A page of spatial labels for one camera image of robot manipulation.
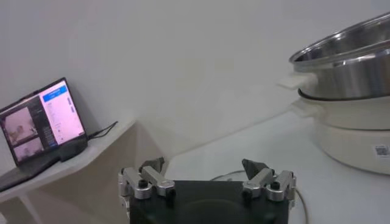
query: pot handle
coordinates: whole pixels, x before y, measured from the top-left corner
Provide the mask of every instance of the pot handle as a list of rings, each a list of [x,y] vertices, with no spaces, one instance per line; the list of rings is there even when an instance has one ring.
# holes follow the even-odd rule
[[[286,89],[295,90],[305,85],[316,85],[317,82],[317,76],[313,73],[292,72],[288,77],[279,80],[277,84]]]
[[[315,117],[324,112],[321,106],[306,103],[301,99],[292,103],[288,109],[300,117]]]

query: silver bracket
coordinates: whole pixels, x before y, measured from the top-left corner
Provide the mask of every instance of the silver bracket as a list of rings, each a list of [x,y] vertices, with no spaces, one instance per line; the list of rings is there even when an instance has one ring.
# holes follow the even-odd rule
[[[271,201],[287,199],[292,208],[295,204],[296,182],[297,179],[291,171],[283,170],[271,184],[267,184],[267,199]]]
[[[153,186],[156,187],[157,194],[170,198],[175,196],[175,182],[172,180],[167,180],[161,174],[159,174],[155,169],[151,166],[145,166],[142,168],[141,176],[152,183]]]
[[[142,179],[133,167],[125,168],[123,170],[122,182],[131,188],[136,199],[144,200],[150,198],[152,195],[152,185]]]
[[[274,175],[271,169],[262,169],[251,180],[243,182],[243,196],[247,199],[259,197],[261,189],[271,183],[273,179]]]
[[[127,218],[130,218],[130,191],[128,184],[123,178],[122,171],[118,173],[118,194],[119,194],[119,203],[122,208],[126,210]]]

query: white shelf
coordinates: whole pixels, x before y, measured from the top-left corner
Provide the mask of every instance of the white shelf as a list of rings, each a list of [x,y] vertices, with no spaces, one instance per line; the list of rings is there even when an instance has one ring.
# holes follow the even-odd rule
[[[134,117],[129,117],[126,121],[119,121],[107,136],[99,139],[93,139],[88,142],[88,147],[79,155],[65,161],[64,163],[58,162],[35,178],[1,192],[0,203],[10,198],[23,195],[28,191],[34,190],[40,186],[83,169],[85,166],[89,165],[89,163],[94,161],[102,152],[104,152],[104,150],[115,142],[134,123]]]

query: barcode label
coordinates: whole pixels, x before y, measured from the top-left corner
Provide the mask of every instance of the barcode label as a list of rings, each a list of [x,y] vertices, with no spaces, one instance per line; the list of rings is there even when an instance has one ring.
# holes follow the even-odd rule
[[[387,145],[374,145],[375,155],[379,158],[390,158],[390,150]]]

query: white table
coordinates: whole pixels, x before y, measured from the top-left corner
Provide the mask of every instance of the white table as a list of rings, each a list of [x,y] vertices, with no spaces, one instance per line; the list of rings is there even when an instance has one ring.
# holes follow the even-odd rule
[[[311,119],[286,113],[174,157],[165,177],[210,180],[242,170],[241,160],[247,158],[276,172],[295,173],[311,223],[390,223],[390,176],[331,159],[317,146],[313,131]],[[290,223],[304,221],[302,204],[297,202]]]
[[[35,178],[1,192],[0,203],[13,197],[19,197],[26,206],[27,210],[31,213],[32,217],[35,219],[36,223],[41,224],[42,221],[34,206],[30,202],[27,192],[83,169],[94,161],[112,143],[114,143],[134,123],[134,117],[129,117],[127,120],[119,121],[118,124],[116,124],[116,126],[107,134],[107,136],[89,141],[88,147],[79,155],[65,161],[64,163],[58,162]]]

